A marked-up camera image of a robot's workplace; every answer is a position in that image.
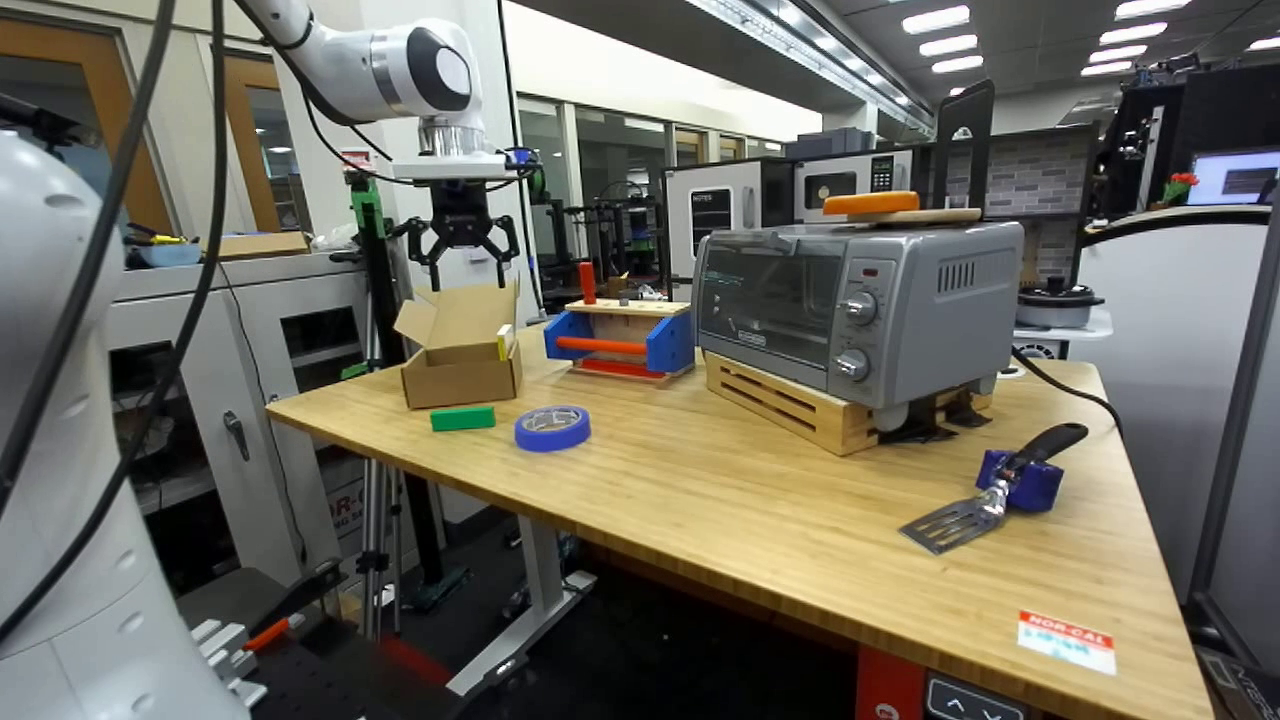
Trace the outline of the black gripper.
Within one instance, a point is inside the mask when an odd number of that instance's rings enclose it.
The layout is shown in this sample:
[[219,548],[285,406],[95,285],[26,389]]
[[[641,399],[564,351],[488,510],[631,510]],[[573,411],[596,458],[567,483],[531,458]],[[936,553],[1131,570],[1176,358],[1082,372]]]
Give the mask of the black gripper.
[[432,293],[439,293],[439,256],[450,248],[483,248],[497,256],[497,287],[513,285],[517,224],[510,215],[488,210],[488,183],[483,179],[438,179],[429,188],[432,215],[403,221],[408,256],[429,268]]

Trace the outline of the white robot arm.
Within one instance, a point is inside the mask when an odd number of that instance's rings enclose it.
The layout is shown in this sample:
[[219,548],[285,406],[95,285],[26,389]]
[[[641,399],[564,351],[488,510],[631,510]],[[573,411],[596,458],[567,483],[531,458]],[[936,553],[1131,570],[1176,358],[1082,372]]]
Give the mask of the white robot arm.
[[[237,0],[337,124],[418,116],[403,179],[497,179],[464,28],[340,32],[304,0]],[[119,198],[47,149],[0,137],[0,720],[247,720],[195,648],[112,425],[103,313]]]

